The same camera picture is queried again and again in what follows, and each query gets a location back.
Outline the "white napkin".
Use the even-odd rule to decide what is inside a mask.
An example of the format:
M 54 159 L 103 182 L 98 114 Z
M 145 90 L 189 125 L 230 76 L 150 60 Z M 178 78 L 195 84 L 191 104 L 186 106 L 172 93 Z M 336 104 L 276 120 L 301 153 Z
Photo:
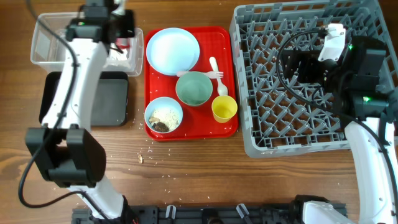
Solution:
M 128 62 L 127 49 L 122 49 L 122 52 L 110 50 L 104 67 L 109 67 L 109 66 L 127 67 L 128 65 L 129 65 L 129 62 Z

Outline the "light blue plate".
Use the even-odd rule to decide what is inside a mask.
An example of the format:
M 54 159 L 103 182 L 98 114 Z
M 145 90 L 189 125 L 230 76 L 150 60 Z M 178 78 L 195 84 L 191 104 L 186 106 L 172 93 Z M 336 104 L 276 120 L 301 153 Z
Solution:
M 195 36 L 181 28 L 166 28 L 148 41 L 146 58 L 149 65 L 163 75 L 191 70 L 200 57 L 200 45 Z

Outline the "white plastic spoon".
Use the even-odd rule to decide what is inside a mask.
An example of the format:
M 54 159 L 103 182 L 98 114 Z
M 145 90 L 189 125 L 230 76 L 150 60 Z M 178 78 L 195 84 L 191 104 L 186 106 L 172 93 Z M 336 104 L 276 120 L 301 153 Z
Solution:
M 218 94 L 220 96 L 228 95 L 228 88 L 221 81 L 221 78 L 223 77 L 223 72 L 219 71 L 216 59 L 214 57 L 210 57 L 209 62 L 210 62 L 210 65 L 211 65 L 213 71 L 216 73 L 216 81 L 218 83 L 218 86 L 217 86 Z

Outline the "yellow cup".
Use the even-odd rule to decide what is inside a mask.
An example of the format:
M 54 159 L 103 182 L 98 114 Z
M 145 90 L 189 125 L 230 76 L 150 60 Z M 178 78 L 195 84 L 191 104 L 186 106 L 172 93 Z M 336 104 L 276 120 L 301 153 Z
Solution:
M 228 95 L 217 96 L 211 104 L 214 119 L 219 123 L 227 123 L 238 111 L 236 100 Z

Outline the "green bowl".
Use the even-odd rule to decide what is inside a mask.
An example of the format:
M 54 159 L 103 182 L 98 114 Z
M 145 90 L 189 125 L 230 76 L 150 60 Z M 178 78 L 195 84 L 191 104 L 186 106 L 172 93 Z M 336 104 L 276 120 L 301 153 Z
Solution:
M 207 76 L 189 72 L 177 80 L 175 91 L 178 99 L 184 104 L 201 106 L 212 96 L 213 84 Z

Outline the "light blue bowl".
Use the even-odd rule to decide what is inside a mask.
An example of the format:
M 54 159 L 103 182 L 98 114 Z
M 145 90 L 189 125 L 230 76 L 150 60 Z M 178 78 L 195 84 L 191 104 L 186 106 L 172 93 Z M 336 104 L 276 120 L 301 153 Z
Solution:
M 147 127 L 159 134 L 169 134 L 177 130 L 183 119 L 183 110 L 178 101 L 162 96 L 152 100 L 144 112 Z

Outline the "white plastic fork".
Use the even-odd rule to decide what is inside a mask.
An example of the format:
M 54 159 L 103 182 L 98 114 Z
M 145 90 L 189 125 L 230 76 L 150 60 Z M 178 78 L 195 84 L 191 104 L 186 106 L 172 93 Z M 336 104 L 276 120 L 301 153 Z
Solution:
M 179 72 L 177 72 L 177 76 L 181 77 L 187 73 L 189 73 L 189 71 L 179 71 Z M 215 71 L 201 72 L 201 74 L 207 76 L 210 79 L 223 78 L 223 75 L 224 75 L 223 72 L 215 72 Z

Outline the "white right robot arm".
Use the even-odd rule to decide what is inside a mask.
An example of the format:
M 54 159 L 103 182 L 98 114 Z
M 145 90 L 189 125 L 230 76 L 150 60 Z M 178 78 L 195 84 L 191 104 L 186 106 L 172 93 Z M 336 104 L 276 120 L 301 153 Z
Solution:
M 360 223 L 397 223 L 397 155 L 392 93 L 381 90 L 380 69 L 386 45 L 375 38 L 354 36 L 325 40 L 316 51 L 287 49 L 295 34 L 279 48 L 276 66 L 280 82 L 298 75 L 300 83 L 319 83 L 334 97 L 328 109 L 283 87 L 298 100 L 335 114 L 354 159 L 359 190 Z

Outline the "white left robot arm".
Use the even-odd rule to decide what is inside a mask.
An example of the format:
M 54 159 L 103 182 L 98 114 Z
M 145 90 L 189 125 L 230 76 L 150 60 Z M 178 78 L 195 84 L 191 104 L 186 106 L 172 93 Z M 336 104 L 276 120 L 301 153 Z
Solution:
M 86 1 L 59 42 L 65 62 L 55 96 L 39 128 L 25 143 L 30 166 L 42 177 L 77 194 L 100 223 L 137 223 L 125 196 L 105 176 L 106 153 L 91 135 L 91 113 L 109 52 L 119 38 L 132 38 L 134 14 L 124 1 Z

